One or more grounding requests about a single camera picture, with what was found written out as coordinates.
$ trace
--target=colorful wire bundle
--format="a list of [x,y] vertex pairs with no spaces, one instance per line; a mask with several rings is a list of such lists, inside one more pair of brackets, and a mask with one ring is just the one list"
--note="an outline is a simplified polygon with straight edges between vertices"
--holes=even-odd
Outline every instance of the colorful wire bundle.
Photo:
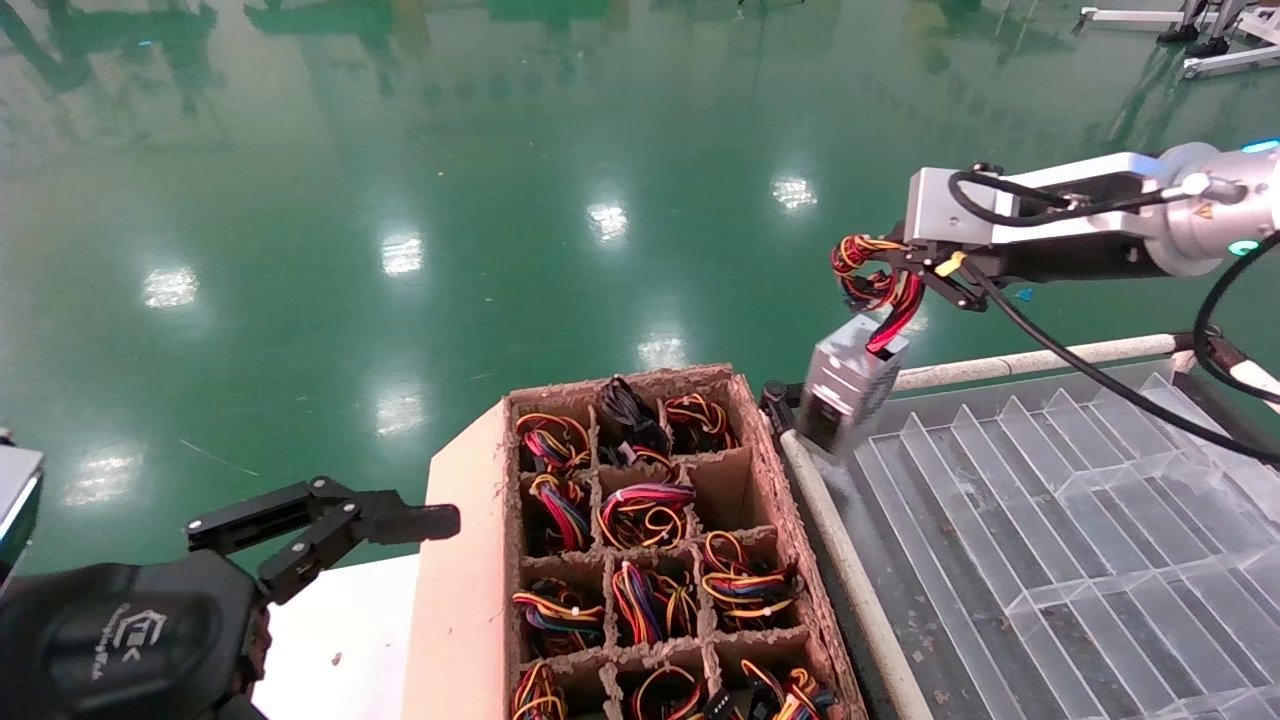
[[604,607],[582,607],[582,597],[561,580],[543,578],[511,600],[536,630],[530,639],[540,657],[568,655],[604,641]]
[[689,486],[639,483],[611,493],[598,520],[613,547],[669,547],[684,539],[684,510],[692,501]]
[[591,544],[591,527],[586,521],[588,497],[581,484],[541,473],[534,478],[529,495],[541,501],[554,525],[547,529],[549,550],[575,552]]
[[529,470],[571,470],[591,459],[586,430],[567,415],[522,415],[516,420],[516,434],[530,455],[529,462],[521,457],[521,465]]
[[567,720],[564,693],[545,661],[539,660],[520,678],[511,696],[511,720]]
[[631,720],[705,720],[703,682],[684,667],[654,670],[628,701]]
[[[718,551],[717,541],[727,543],[731,553]],[[774,614],[795,602],[787,573],[751,569],[742,543],[730,533],[709,533],[703,543],[703,557],[712,569],[703,575],[703,588],[712,596],[724,623],[736,629],[767,628]]]
[[764,702],[772,712],[765,715],[768,720],[822,720],[823,712],[836,705],[836,696],[804,667],[791,670],[783,685],[772,673],[750,660],[744,660],[741,666],[755,688],[755,702]]
[[718,452],[739,446],[728,427],[728,413],[701,393],[673,397],[663,405],[676,436],[677,454]]
[[644,461],[649,464],[662,465],[667,470],[667,477],[666,479],[663,479],[664,483],[675,483],[676,480],[680,479],[680,468],[677,468],[676,464],[672,462],[671,459],[667,457],[666,455],[662,455],[660,452],[654,452],[648,447],[639,447],[639,446],[632,447],[631,452],[635,455],[635,460],[632,462]]
[[868,352],[879,352],[902,331],[920,309],[924,300],[924,283],[916,275],[895,269],[890,273],[876,270],[870,275],[858,274],[876,255],[890,250],[902,250],[904,245],[891,240],[878,240],[868,234],[851,234],[840,241],[831,251],[831,269],[836,272],[840,287],[845,292],[845,304],[855,313],[878,310],[888,305],[890,314],[884,318],[872,338],[867,342]]
[[655,643],[690,635],[698,618],[698,605],[684,583],[654,570],[640,570],[623,560],[611,585],[618,612],[631,630],[631,644]]

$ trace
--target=blue indicator light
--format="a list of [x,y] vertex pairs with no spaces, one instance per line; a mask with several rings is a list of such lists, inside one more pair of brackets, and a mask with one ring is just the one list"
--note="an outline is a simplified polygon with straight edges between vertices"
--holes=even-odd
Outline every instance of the blue indicator light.
[[1240,255],[1240,256],[1243,256],[1243,255],[1248,255],[1249,252],[1253,252],[1261,245],[1262,243],[1258,242],[1258,241],[1256,241],[1256,240],[1238,240],[1238,241],[1233,242],[1231,245],[1228,245],[1226,250],[1229,252],[1231,252],[1231,255]]
[[1251,142],[1240,149],[1242,152],[1266,152],[1267,150],[1274,150],[1280,147],[1280,137],[1272,137],[1270,140],[1258,140]]

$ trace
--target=red wire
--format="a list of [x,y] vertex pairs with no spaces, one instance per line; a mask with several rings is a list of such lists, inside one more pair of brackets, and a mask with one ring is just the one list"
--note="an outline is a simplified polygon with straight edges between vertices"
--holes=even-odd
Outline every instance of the red wire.
[[908,278],[906,297],[902,305],[893,309],[893,313],[886,318],[886,323],[881,325],[876,334],[872,336],[870,342],[867,343],[868,352],[879,352],[892,342],[897,333],[902,332],[902,328],[911,322],[915,316],[916,310],[920,309],[920,301],[924,299],[924,292],[920,284],[920,279],[915,275]]

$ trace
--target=black cable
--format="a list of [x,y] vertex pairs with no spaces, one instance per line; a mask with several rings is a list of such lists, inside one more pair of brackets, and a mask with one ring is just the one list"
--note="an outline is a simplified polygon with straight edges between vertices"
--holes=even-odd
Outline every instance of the black cable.
[[1009,319],[1012,320],[1015,325],[1021,328],[1023,332],[1029,334],[1036,342],[1043,345],[1046,350],[1061,357],[1062,361],[1065,361],[1068,365],[1079,370],[1080,374],[1088,377],[1089,379],[1105,387],[1106,389],[1110,389],[1111,392],[1128,400],[1143,413],[1158,418],[1188,434],[1196,436],[1219,447],[1230,450],[1231,452],[1239,452],[1240,455],[1253,457],[1254,460],[1261,460],[1262,462],[1272,462],[1272,464],[1280,462],[1280,455],[1268,452],[1258,447],[1253,447],[1252,445],[1245,445],[1233,437],[1203,428],[1171,410],[1166,410],[1155,401],[1143,397],[1140,393],[1135,392],[1133,388],[1125,386],[1120,380],[1103,373],[1102,370],[1092,365],[1089,361],[1071,352],[1062,343],[1050,337],[1036,323],[1033,323],[1029,318],[1027,318],[1027,315],[1023,315],[1021,311],[1018,310],[1018,307],[1014,307],[1014,305],[1009,301],[1009,299],[1005,297],[1004,293],[1001,293],[1000,288],[996,287],[996,283],[993,283],[991,278],[983,274],[982,270],[979,270],[978,266],[972,260],[966,258],[961,261],[961,265],[964,266],[965,270],[968,270],[973,281],[980,288],[983,288],[987,292],[987,295],[991,296],[991,301],[996,304],[996,307],[1000,307],[1001,311],[1009,315]]
[[1208,291],[1208,295],[1204,296],[1204,302],[1201,304],[1199,313],[1196,314],[1196,327],[1192,328],[1192,343],[1196,348],[1196,360],[1204,366],[1204,370],[1208,372],[1208,374],[1213,375],[1228,387],[1235,388],[1245,395],[1251,395],[1267,402],[1280,402],[1280,395],[1235,379],[1230,373],[1228,373],[1226,368],[1222,368],[1217,360],[1213,359],[1213,354],[1210,351],[1208,328],[1210,320],[1213,316],[1213,310],[1217,309],[1217,304],[1221,302],[1222,296],[1226,295],[1226,290],[1231,287],[1231,283],[1244,274],[1244,270],[1247,270],[1249,265],[1256,263],[1277,245],[1280,245],[1280,232],[1274,232],[1267,236],[1267,238],[1263,240],[1256,250],[1243,255],[1233,263],[1231,266],[1222,273],[1222,277],[1217,278],[1217,282],[1213,283],[1213,288]]
[[969,214],[978,218],[979,220],[988,222],[993,225],[1004,225],[1009,228],[1034,228],[1039,225],[1047,225],[1050,223],[1056,223],[1059,220],[1070,220],[1074,218],[1088,218],[1091,215],[1100,215],[1102,213],[1112,213],[1116,210],[1137,210],[1138,208],[1146,208],[1148,205],[1160,205],[1166,200],[1161,196],[1160,191],[1144,192],[1135,197],[1126,197],[1121,200],[1105,200],[1102,202],[1091,202],[1088,205],[1078,205],[1070,210],[1061,210],[1059,213],[1041,213],[1037,215],[1029,215],[1027,218],[1018,218],[1014,215],[1001,215],[993,210],[978,205],[969,195],[960,187],[960,183],[969,182],[973,184],[980,184],[983,187],[989,187],[998,190],[1001,192],[1009,192],[1019,197],[1029,197],[1033,200],[1042,200],[1043,196],[1052,197],[1059,202],[1053,202],[1055,206],[1061,206],[1062,202],[1069,202],[1066,199],[1046,193],[1043,190],[1036,187],[1028,187],[1025,184],[1018,184],[1011,181],[997,178],[993,176],[975,173],[973,170],[957,170],[947,178],[947,190],[951,191],[951,197],[957,205],[965,209]]

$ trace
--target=cardboard box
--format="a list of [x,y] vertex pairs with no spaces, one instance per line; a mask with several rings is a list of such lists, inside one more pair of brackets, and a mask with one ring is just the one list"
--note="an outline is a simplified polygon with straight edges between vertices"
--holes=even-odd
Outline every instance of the cardboard box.
[[[628,375],[627,382],[660,415],[669,432],[663,401],[701,392],[726,409],[741,447],[723,452],[675,456],[681,484],[696,491],[686,509],[689,537],[667,550],[607,547],[595,511],[620,487],[657,482],[652,465],[612,468],[596,452],[600,416],[596,396],[607,380],[516,391],[507,396],[431,461],[428,502],[456,502],[462,533],[426,543],[415,602],[403,717],[509,717],[509,698],[521,673],[532,661],[513,592],[543,577],[579,585],[603,598],[603,647],[549,660],[564,689],[571,717],[623,720],[627,689],[652,669],[682,666],[705,678],[712,693],[745,689],[742,659],[767,667],[805,666],[838,705],[828,720],[864,720],[867,714],[841,638],[831,601],[818,575],[786,475],[745,378],[728,365],[659,370]],[[570,415],[588,429],[591,465],[577,475],[590,488],[591,537],[586,552],[540,556],[526,527],[538,507],[525,492],[531,473],[520,470],[516,420],[526,413]],[[724,632],[710,597],[701,588],[701,537],[726,530],[753,557],[777,568],[796,569],[797,601],[768,630]],[[623,560],[650,566],[668,559],[695,575],[698,628],[694,637],[628,647],[609,578]]]

